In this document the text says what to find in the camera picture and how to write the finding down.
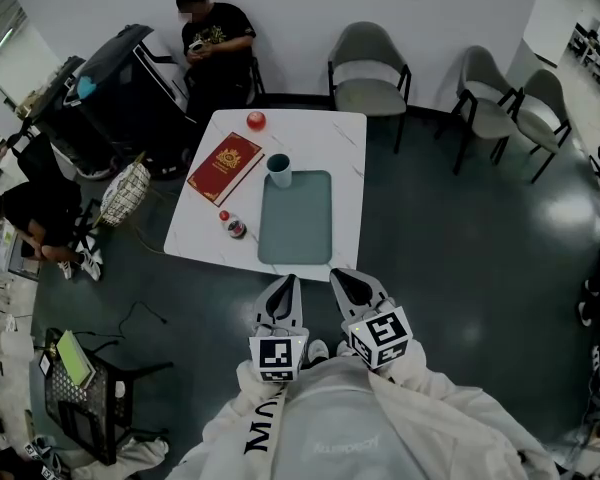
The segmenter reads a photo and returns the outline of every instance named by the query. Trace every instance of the green notebook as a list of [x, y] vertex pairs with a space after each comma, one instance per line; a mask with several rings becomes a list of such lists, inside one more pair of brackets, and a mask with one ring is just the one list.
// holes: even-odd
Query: green notebook
[[91, 380], [90, 377], [94, 372], [93, 366], [84, 355], [80, 343], [71, 331], [66, 331], [62, 335], [56, 348], [69, 377], [76, 386], [82, 386], [87, 379]]

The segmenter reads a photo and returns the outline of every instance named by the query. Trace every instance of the red apple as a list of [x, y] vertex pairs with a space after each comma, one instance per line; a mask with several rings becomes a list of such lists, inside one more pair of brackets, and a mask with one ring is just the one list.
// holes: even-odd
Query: red apple
[[247, 117], [247, 126], [253, 131], [259, 132], [267, 124], [267, 118], [262, 112], [251, 112]]

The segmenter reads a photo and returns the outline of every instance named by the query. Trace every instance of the tray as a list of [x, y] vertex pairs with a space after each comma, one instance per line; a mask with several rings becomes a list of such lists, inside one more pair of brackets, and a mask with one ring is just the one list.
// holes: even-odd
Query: tray
[[294, 171], [289, 188], [264, 180], [258, 259], [270, 265], [324, 265], [331, 260], [331, 175]]

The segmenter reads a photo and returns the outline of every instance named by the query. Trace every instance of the fluorescent light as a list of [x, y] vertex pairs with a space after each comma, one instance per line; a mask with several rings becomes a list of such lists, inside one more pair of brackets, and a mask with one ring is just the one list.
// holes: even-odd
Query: fluorescent light
[[12, 28], [10, 28], [7, 31], [7, 33], [2, 38], [2, 41], [0, 41], [0, 48], [2, 48], [2, 45], [7, 42], [7, 39], [9, 39], [9, 36], [11, 36], [11, 34], [13, 34], [13, 29]]

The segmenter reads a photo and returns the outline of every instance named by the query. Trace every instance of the man in black shirt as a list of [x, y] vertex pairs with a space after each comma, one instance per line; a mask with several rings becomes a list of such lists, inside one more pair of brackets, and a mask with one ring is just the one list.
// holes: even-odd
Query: man in black shirt
[[187, 21], [182, 29], [184, 55], [191, 66], [187, 114], [206, 127], [216, 110], [245, 106], [256, 33], [234, 5], [209, 0], [176, 0], [176, 4]]
[[80, 205], [79, 190], [68, 182], [60, 187], [27, 181], [0, 195], [0, 219], [6, 218], [22, 238], [23, 258], [58, 263], [66, 279], [71, 279], [71, 263], [75, 263], [97, 281], [100, 266], [91, 253], [67, 247], [75, 218], [71, 212]]

